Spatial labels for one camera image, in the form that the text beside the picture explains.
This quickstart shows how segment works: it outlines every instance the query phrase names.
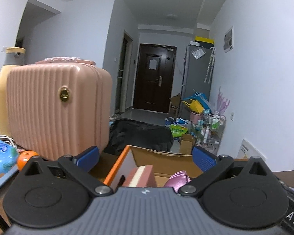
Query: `orange toy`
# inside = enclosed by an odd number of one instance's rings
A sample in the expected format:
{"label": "orange toy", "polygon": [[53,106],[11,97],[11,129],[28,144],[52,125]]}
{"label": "orange toy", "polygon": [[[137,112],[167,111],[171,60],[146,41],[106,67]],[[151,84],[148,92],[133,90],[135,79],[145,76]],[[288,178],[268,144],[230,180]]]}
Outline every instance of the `orange toy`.
{"label": "orange toy", "polygon": [[35,151],[27,150],[21,153],[16,161],[16,165],[19,171],[23,169],[27,161],[34,155],[39,155]]}

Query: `refrigerator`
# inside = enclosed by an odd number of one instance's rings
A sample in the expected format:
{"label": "refrigerator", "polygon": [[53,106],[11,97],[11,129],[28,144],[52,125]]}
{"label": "refrigerator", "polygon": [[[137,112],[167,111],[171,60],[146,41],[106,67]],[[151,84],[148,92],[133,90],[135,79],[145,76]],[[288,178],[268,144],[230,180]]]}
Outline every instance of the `refrigerator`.
{"label": "refrigerator", "polygon": [[[208,73],[208,77],[206,82],[205,77],[207,74],[210,55],[212,53],[211,49],[203,48],[205,50],[205,54],[196,59],[192,52],[198,48],[197,45],[193,45],[192,43],[187,45],[186,48],[186,57],[184,61],[184,73],[183,73],[183,81],[182,81],[182,90],[181,90],[181,99],[192,96],[195,91],[198,93],[204,93],[207,98],[210,95],[211,88],[211,80],[209,81],[210,70]],[[186,108],[186,106],[181,102],[179,107],[179,117],[183,119],[190,119],[190,111]]]}

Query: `suitcase logo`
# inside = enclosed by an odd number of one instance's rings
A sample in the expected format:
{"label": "suitcase logo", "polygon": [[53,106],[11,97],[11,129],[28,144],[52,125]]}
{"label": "suitcase logo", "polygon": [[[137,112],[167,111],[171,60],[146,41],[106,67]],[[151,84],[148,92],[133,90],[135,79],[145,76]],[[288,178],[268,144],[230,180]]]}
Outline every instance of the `suitcase logo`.
{"label": "suitcase logo", "polygon": [[62,102],[67,102],[70,99],[69,90],[65,87],[62,87],[60,90],[59,98]]}

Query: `green plastic bag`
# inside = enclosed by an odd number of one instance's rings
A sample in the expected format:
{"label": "green plastic bag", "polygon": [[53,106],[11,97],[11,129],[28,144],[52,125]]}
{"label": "green plastic bag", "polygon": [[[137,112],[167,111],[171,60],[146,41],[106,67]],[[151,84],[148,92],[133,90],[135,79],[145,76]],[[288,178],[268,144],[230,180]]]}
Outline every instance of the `green plastic bag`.
{"label": "green plastic bag", "polygon": [[182,137],[182,134],[187,133],[187,128],[180,125],[170,125],[170,130],[173,137]]}

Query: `pink suitcase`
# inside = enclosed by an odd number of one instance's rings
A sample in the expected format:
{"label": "pink suitcase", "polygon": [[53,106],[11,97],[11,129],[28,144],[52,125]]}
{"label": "pink suitcase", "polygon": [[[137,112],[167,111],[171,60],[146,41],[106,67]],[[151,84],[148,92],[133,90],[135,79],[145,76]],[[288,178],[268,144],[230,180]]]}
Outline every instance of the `pink suitcase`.
{"label": "pink suitcase", "polygon": [[92,61],[47,59],[7,79],[10,131],[17,144],[56,160],[109,140],[112,79]]}

